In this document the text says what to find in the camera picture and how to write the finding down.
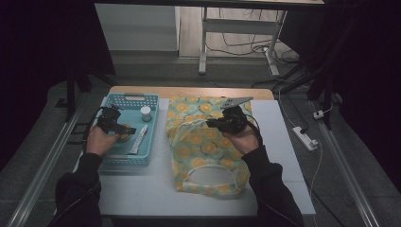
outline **human hand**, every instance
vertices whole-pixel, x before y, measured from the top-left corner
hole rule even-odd
[[[93,126],[89,130],[86,152],[95,153],[99,156],[102,156],[110,148],[112,148],[115,141],[117,141],[119,138],[119,134],[109,136],[99,126]]]
[[[256,148],[259,148],[256,134],[250,126],[247,126],[243,131],[236,134],[228,132],[222,132],[222,134],[224,137],[229,139],[236,150],[242,154],[247,154]]]

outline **extension cord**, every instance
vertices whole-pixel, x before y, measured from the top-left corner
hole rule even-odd
[[[295,127],[292,129],[292,131],[294,131],[294,133],[301,140],[301,142],[304,144],[304,146],[307,148],[307,150],[312,151],[318,147],[317,146],[318,141],[311,140],[309,138],[309,136],[307,136],[306,133],[301,133],[301,127]]]

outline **jar lid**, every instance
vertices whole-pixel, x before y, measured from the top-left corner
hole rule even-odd
[[[149,106],[144,106],[141,108],[141,114],[143,115],[149,115],[150,114],[150,107]]]

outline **person's left hand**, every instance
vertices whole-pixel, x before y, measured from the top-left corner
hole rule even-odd
[[[93,126],[89,131],[86,153],[95,153],[102,156],[113,147],[115,141],[119,138],[119,134],[109,136],[99,126]]]

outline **black long-sleeve shirt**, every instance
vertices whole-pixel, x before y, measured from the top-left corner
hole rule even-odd
[[[304,226],[302,214],[283,183],[283,168],[269,161],[265,146],[251,151],[242,159],[251,172],[250,185],[257,197],[258,226]],[[97,170],[101,162],[102,158],[96,154],[84,154],[79,159],[78,170],[66,173],[59,179],[56,188],[56,217],[98,183]],[[99,192],[100,187],[53,226],[101,226],[97,205]]]

